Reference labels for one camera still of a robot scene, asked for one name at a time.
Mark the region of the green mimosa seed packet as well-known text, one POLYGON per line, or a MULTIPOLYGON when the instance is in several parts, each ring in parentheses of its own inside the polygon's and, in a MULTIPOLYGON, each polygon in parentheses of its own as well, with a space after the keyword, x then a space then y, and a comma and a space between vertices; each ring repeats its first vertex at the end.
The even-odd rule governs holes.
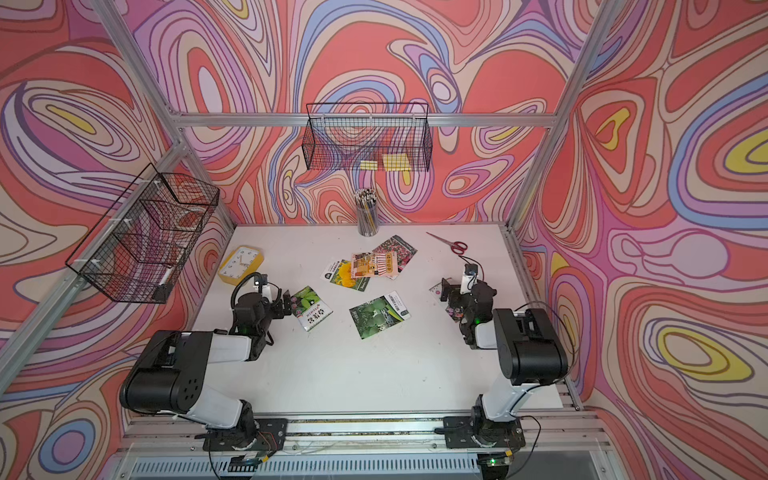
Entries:
POLYGON ((333 313, 329 305, 310 286, 306 286, 295 294, 291 294, 289 305, 292 315, 307 332, 314 329, 333 313))

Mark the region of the yellow sunflower seed packet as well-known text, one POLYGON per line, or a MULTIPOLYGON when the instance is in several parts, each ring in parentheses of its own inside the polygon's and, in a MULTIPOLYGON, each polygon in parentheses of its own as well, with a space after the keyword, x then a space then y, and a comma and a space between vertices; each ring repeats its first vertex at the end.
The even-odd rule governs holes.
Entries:
POLYGON ((329 264, 323 272, 323 278, 331 284, 359 292, 364 292, 370 281, 368 277, 354 277, 348 260, 337 260, 329 264))

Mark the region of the pink flower field seed packet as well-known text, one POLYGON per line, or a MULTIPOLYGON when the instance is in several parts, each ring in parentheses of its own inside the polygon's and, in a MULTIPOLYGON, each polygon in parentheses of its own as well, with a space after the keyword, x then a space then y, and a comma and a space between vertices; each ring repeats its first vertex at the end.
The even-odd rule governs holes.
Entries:
POLYGON ((373 252, 375 254, 387 254, 394 252, 397 257, 397 269, 393 273, 387 273, 386 277, 395 279, 403 272, 408 263, 413 259, 418 250, 406 242, 399 235, 393 235, 379 246, 373 252))

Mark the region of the orange shop seed packet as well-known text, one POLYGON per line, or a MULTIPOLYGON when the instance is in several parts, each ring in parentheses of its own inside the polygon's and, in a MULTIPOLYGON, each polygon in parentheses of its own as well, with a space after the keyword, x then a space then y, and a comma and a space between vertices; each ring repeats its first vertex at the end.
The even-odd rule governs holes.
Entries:
POLYGON ((394 279, 399 275, 397 254, 394 251, 354 254, 351 260, 351 275, 355 279, 371 277, 394 279))

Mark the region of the dark green melon seed packet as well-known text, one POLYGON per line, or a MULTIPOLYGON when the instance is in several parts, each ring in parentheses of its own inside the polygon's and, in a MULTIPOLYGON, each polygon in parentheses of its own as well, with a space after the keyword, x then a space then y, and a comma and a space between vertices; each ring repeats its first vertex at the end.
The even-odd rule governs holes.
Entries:
POLYGON ((411 317, 409 309, 396 291, 352 307, 349 313, 362 340, 396 326, 411 317))

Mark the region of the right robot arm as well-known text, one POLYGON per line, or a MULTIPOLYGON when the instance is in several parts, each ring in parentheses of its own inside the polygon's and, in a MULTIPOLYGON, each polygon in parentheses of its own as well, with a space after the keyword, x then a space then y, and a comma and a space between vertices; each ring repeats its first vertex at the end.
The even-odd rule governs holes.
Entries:
POLYGON ((568 356, 548 316, 541 308, 495 308, 497 291, 486 282, 457 284, 444 279, 432 288, 473 350, 497 353, 500 374, 478 396, 467 416, 447 416, 435 430, 449 449, 525 446, 520 409, 539 388, 562 380, 568 356))

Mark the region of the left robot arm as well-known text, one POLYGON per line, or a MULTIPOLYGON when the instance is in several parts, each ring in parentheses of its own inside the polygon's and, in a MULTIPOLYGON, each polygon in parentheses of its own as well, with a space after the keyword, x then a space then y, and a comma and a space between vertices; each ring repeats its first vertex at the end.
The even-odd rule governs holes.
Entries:
POLYGON ((274 299, 260 291, 235 293, 228 331, 156 332, 124 380, 120 404, 134 413, 175 415, 202 425, 198 438, 208 453, 282 450, 287 421, 256 418, 250 402, 217 390, 208 370, 257 361, 274 344, 271 322, 291 314, 290 298, 281 289, 274 299))

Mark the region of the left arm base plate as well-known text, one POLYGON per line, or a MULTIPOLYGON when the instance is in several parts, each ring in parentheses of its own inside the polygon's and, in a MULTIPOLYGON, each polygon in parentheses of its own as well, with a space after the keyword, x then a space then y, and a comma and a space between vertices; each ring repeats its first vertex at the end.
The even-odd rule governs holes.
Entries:
POLYGON ((283 449, 288 421, 260 418, 240 422, 230 429, 210 429, 198 438, 206 452, 275 452, 283 449))

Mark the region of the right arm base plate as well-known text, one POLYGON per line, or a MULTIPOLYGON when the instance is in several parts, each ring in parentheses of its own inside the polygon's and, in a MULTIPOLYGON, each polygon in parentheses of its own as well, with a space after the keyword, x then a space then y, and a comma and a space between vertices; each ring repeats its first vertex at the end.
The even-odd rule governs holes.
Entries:
POLYGON ((445 437, 449 449, 504 448, 516 452, 526 446, 519 419, 493 422, 470 416, 447 416, 435 432, 445 437))

